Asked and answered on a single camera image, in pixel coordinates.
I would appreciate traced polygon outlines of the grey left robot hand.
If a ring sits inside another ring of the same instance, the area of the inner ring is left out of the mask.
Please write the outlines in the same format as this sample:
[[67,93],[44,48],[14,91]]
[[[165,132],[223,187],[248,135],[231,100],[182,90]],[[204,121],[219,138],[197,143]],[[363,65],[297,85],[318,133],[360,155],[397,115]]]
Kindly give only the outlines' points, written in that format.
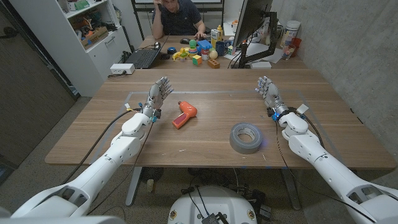
[[151,86],[142,109],[143,114],[151,118],[157,110],[161,109],[166,97],[174,90],[169,82],[168,77],[162,77]]

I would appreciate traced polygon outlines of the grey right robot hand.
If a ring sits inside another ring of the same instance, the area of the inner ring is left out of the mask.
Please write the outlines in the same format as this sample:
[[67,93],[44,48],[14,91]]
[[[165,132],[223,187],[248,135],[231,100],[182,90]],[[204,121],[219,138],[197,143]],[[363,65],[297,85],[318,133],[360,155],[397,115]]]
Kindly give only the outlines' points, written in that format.
[[272,117],[274,121],[283,116],[286,111],[289,111],[279,94],[278,87],[270,78],[266,76],[259,77],[256,91],[262,95],[268,117]]

